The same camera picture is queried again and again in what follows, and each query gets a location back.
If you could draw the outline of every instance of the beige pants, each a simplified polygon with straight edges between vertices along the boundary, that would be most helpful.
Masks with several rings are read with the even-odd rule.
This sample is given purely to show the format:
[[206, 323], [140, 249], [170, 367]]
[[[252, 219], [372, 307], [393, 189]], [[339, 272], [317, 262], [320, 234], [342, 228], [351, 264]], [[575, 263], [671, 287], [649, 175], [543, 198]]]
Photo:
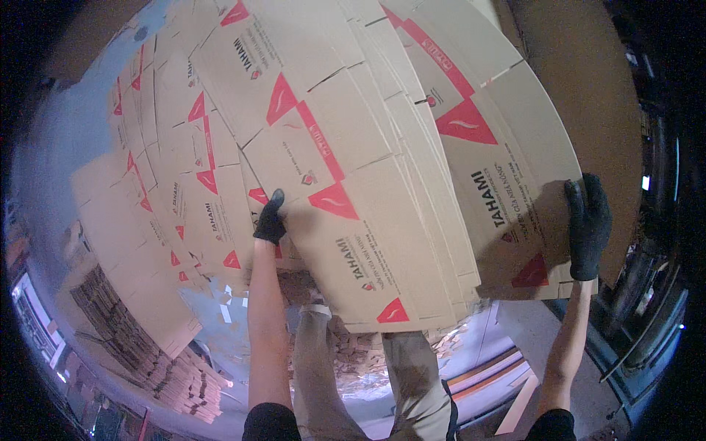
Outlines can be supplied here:
[[[316, 305], [302, 309], [294, 345], [294, 415], [302, 439], [368, 440], [336, 390], [328, 309]], [[397, 405], [388, 440], [444, 441], [451, 401], [424, 335], [384, 334], [383, 348]]]

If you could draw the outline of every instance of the person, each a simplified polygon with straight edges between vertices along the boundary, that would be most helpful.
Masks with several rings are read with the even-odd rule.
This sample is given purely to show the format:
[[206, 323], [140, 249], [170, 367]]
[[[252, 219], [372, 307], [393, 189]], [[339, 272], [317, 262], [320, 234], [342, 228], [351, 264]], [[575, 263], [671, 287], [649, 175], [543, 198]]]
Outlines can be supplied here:
[[[586, 341], [598, 262], [611, 230], [608, 200], [597, 176], [565, 183], [570, 208], [570, 273], [575, 280], [566, 316], [551, 347], [538, 419], [527, 440], [575, 440], [570, 412], [571, 382]], [[289, 393], [285, 301], [275, 269], [275, 247], [285, 234], [278, 214], [285, 195], [278, 189], [256, 228], [248, 327], [251, 345], [250, 409], [243, 440], [368, 440], [338, 396], [327, 328], [331, 312], [320, 301], [301, 308], [294, 345], [294, 404]], [[388, 440], [454, 440], [455, 406], [442, 384], [436, 355], [421, 332], [383, 334], [395, 398]]]

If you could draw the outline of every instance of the paper scrap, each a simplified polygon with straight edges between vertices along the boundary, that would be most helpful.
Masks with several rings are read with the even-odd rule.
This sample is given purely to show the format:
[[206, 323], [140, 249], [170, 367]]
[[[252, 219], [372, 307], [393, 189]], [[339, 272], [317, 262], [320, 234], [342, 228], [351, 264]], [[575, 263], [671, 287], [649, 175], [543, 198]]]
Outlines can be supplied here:
[[226, 323], [233, 323], [232, 320], [230, 320], [230, 312], [228, 311], [228, 306], [227, 305], [221, 305], [221, 314], [223, 314], [223, 320]]

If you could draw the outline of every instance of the hand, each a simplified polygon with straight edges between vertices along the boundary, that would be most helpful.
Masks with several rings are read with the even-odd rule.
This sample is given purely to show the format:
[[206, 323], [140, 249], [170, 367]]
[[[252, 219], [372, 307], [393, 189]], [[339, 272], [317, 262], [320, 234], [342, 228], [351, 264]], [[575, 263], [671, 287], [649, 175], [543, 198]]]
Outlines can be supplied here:
[[601, 181], [594, 174], [584, 173], [586, 187], [584, 204], [578, 182], [564, 183], [564, 193], [569, 202], [569, 249], [571, 252], [571, 277], [587, 281], [598, 277], [598, 263], [601, 253], [611, 235], [613, 215], [608, 205], [608, 197], [601, 187]]
[[272, 242], [275, 245], [280, 244], [280, 239], [286, 231], [277, 211], [282, 207], [283, 203], [285, 203], [285, 192], [278, 188], [260, 213], [260, 220], [258, 220], [258, 226], [255, 228], [253, 236]]

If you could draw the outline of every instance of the black sleeve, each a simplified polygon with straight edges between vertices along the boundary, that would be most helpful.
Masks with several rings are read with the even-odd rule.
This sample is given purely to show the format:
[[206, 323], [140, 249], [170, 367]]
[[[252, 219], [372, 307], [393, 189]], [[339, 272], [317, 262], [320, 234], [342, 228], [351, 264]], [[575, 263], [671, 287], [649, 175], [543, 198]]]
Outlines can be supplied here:
[[565, 409], [544, 412], [529, 430], [525, 441], [576, 441], [573, 415]]
[[276, 403], [260, 403], [248, 413], [243, 441], [301, 441], [294, 412]]

